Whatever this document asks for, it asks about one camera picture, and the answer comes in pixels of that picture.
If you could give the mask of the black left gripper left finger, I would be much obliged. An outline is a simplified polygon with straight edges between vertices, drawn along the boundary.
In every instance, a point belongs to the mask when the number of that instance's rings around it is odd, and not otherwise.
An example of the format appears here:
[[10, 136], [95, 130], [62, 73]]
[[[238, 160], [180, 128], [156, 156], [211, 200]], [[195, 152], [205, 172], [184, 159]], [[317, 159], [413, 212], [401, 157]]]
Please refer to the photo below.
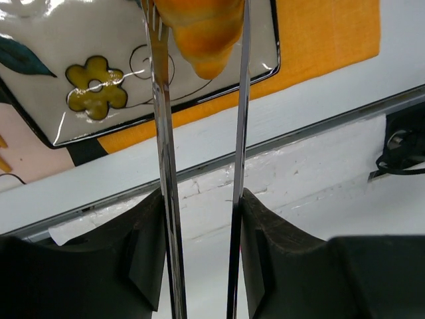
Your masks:
[[164, 204], [155, 190], [63, 246], [1, 238], [2, 318], [150, 318], [165, 263]]

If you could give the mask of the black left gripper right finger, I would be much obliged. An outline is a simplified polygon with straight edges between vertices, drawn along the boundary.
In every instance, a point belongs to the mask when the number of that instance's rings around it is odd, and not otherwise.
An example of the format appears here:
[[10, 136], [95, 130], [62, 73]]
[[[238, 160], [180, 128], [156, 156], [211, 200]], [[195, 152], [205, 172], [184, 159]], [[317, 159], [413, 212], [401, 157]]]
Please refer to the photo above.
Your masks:
[[251, 318], [423, 318], [424, 237], [324, 241], [242, 198], [242, 266]]

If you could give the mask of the croissant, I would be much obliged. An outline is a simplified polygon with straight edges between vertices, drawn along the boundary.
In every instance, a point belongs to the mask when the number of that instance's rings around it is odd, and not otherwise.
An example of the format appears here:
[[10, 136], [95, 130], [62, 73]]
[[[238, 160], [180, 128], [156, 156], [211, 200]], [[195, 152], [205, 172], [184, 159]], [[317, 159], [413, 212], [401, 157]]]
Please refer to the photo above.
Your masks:
[[242, 34], [244, 2], [156, 1], [162, 21], [171, 28], [181, 56], [198, 77], [216, 78], [228, 64]]

